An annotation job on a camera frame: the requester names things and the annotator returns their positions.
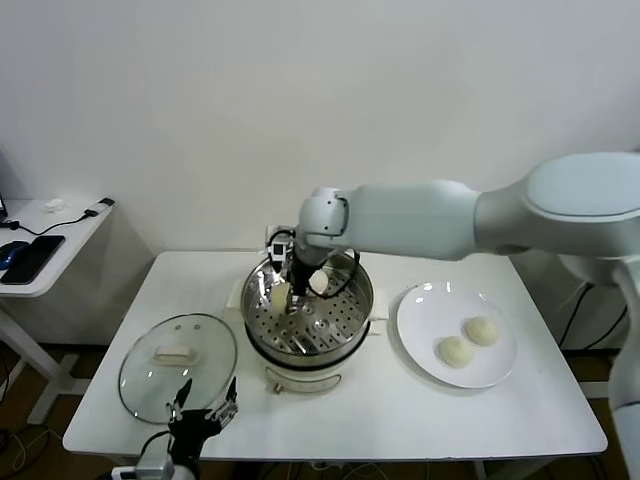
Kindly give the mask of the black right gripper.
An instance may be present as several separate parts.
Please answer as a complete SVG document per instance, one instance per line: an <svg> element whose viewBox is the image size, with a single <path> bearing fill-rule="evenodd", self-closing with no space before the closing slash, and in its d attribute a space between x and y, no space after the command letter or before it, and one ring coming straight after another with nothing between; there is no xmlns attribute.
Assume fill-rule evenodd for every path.
<svg viewBox="0 0 640 480"><path fill-rule="evenodd" d="M296 250L292 251L289 263L289 283L293 289L293 295L287 298L285 313L287 315L298 314L305 306L305 295L309 287L309 279L313 275L313 267L299 258Z"/></svg>

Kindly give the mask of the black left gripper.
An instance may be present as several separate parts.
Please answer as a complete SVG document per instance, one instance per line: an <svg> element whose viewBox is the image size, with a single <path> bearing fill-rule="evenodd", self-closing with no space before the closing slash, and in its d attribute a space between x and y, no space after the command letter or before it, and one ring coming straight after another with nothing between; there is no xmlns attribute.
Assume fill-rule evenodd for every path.
<svg viewBox="0 0 640 480"><path fill-rule="evenodd" d="M224 400L213 412L212 409L183 410L192 387L188 379L177 391L172 402L166 404L169 431L173 438L171 451L201 451L209 438L221 433L220 421L231 421L238 413L237 378L233 377Z"/></svg>

